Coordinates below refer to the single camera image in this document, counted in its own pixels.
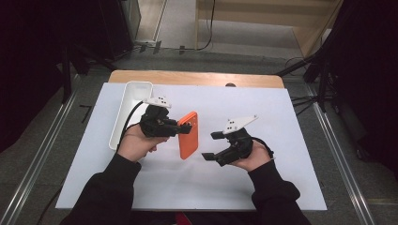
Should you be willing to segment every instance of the orange phone case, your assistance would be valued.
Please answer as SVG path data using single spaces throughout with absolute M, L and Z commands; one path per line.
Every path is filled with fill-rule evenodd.
M 198 114 L 190 112 L 178 121 L 178 125 L 189 123 L 192 125 L 189 134 L 178 134 L 179 155 L 182 159 L 188 158 L 199 146 Z

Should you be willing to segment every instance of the metal rail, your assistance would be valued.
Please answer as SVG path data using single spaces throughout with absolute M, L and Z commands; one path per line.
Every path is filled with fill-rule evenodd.
M 11 202 L 8 205 L 6 213 L 3 215 L 3 218 L 0 221 L 1 225 L 12 225 L 17 221 L 18 215 L 21 213 L 23 206 L 30 194 L 30 191 L 35 185 L 35 182 L 38 178 L 38 175 L 47 159 L 47 156 L 50 154 L 50 151 L 53 147 L 54 141 L 59 133 L 59 130 L 64 124 L 66 117 L 70 111 L 71 106 L 76 98 L 76 93 L 79 90 L 81 79 L 79 75 L 76 75 L 73 79 L 73 82 L 76 85 L 75 90 L 71 93 L 70 98 L 65 104 L 63 104 L 55 119 L 53 120 L 52 125 L 50 126 L 46 136 L 44 137 L 43 142 L 41 143 L 38 152 L 33 158 L 32 163 L 30 164 L 26 174 L 23 177 L 23 180 L 18 185 Z
M 316 95 L 314 88 L 311 87 L 309 84 L 307 84 L 307 89 L 310 95 L 312 96 Z M 321 127 L 324 130 L 325 136 L 328 140 L 331 153 L 333 154 L 334 160 L 336 161 L 337 167 L 343 178 L 345 187 L 347 188 L 348 195 L 351 199 L 351 202 L 354 205 L 355 210 L 357 211 L 360 223 L 364 225 L 375 224 L 375 220 L 373 219 L 368 204 L 362 195 L 360 186 L 355 180 L 354 174 L 352 173 L 348 165 L 348 162 L 345 159 L 344 152 L 340 147 L 336 135 L 333 132 L 327 113 L 322 112 L 321 108 L 317 103 L 314 104 L 314 109 L 318 117 L 318 120 L 321 124 Z

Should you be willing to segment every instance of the black jacket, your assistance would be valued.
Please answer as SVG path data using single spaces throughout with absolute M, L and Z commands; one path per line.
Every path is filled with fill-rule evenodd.
M 90 178 L 61 224 L 134 224 L 130 221 L 132 187 L 140 170 L 139 163 L 115 154 L 104 172 Z M 299 191 L 280 177 L 273 160 L 249 172 L 249 176 L 255 189 L 252 201 L 261 224 L 310 224 L 296 203 Z

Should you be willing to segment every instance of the white tray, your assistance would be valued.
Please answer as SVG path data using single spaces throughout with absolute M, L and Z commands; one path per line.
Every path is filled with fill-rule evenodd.
M 117 145 L 120 141 L 120 135 L 122 129 L 126 123 L 127 117 L 129 116 L 132 108 L 137 105 L 140 101 L 152 97 L 152 83 L 151 82 L 128 82 L 126 83 L 123 98 L 120 104 L 119 113 L 115 121 L 114 130 L 112 131 L 111 140 L 109 141 L 109 147 L 116 150 Z M 140 122 L 141 115 L 145 113 L 147 104 L 142 104 L 135 111 L 129 121 L 129 125 Z

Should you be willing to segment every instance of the person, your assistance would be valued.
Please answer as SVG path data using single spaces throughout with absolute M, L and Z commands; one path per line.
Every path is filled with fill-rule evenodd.
M 157 145 L 167 140 L 147 138 L 140 125 L 130 127 L 107 168 L 88 180 L 77 203 L 61 221 L 61 225 L 138 224 L 130 216 L 133 184 L 141 170 L 138 160 L 156 151 Z M 299 191 L 280 177 L 265 146 L 253 141 L 251 154 L 231 164 L 246 170 L 253 181 L 252 201 L 260 224 L 310 224 L 296 203 Z M 199 220 L 202 222 L 190 221 L 190 224 L 213 224 L 203 222 L 203 218 Z

